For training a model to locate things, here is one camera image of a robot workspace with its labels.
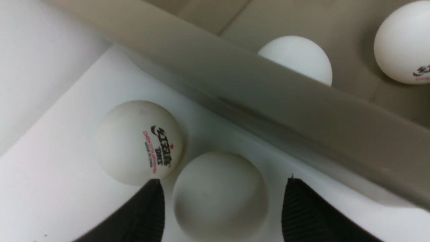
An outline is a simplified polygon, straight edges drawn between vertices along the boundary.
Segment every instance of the printed logo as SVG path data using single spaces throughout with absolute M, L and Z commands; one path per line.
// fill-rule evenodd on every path
M 151 137 L 149 137 L 149 133 L 147 131 L 143 132 L 143 135 L 146 138 L 145 146 L 148 152 L 149 158 L 149 166 L 153 169 L 153 173 L 157 173 L 157 166 L 167 166 L 170 168 L 172 157 L 171 150 L 174 149 L 173 144 L 169 144 L 169 140 L 167 139 L 166 132 L 162 128 L 158 128 L 154 125 L 151 127 L 151 132 L 158 137 L 160 142 L 160 146 L 154 148 Z
M 420 76 L 422 76 L 422 75 L 424 75 L 426 73 L 429 73 L 429 72 L 430 72 L 430 65 L 428 65 L 428 66 L 421 66 L 420 68 L 417 69 L 417 73 L 414 72 L 413 74 L 416 77 L 420 77 Z

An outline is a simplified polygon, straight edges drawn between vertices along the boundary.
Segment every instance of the table tennis ball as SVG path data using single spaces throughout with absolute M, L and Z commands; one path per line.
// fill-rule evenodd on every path
M 330 60 L 321 47 L 309 39 L 280 37 L 266 44 L 258 54 L 316 81 L 332 85 Z
M 430 1 L 407 4 L 380 26 L 375 58 L 387 76 L 406 84 L 430 82 Z
M 175 118 L 147 101 L 112 109 L 95 136 L 100 165 L 117 181 L 132 186 L 166 177 L 178 164 L 182 145 Z
M 268 211 L 260 172 L 243 157 L 225 152 L 195 158 L 176 181 L 173 203 L 180 227 L 201 242 L 247 241 Z

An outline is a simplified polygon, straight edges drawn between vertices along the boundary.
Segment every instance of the ping pong ball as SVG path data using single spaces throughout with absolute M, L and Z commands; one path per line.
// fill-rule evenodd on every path
M 264 223 L 268 194 L 258 169 L 245 158 L 210 152 L 179 175 L 173 204 L 180 227 L 201 242 L 248 241 Z
M 258 54 L 327 86 L 332 85 L 330 60 L 321 47 L 309 39 L 280 37 L 266 44 Z
M 147 101 L 126 102 L 112 109 L 95 136 L 101 167 L 132 186 L 169 175 L 181 158 L 182 146 L 175 118 Z
M 430 82 L 430 1 L 407 4 L 380 26 L 375 58 L 390 78 L 406 84 Z

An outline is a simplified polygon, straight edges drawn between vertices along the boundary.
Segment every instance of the white wall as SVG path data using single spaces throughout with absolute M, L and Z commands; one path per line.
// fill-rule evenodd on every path
M 213 34 L 221 33 L 251 0 L 145 0 Z
M 0 1 L 0 155 L 109 46 L 45 2 Z

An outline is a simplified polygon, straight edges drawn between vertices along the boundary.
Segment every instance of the white ping pong ball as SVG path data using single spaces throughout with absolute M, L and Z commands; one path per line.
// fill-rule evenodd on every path
M 173 204 L 180 227 L 200 242 L 249 241 L 267 217 L 268 193 L 251 162 L 231 153 L 210 152 L 181 172 Z
M 332 85 L 330 60 L 321 47 L 309 39 L 280 37 L 266 44 L 258 54 L 327 86 Z
M 169 175 L 180 161 L 182 146 L 175 118 L 147 101 L 126 102 L 112 109 L 95 136 L 96 155 L 104 171 L 132 186 Z
M 390 78 L 406 84 L 430 82 L 430 1 L 407 4 L 380 26 L 375 58 Z

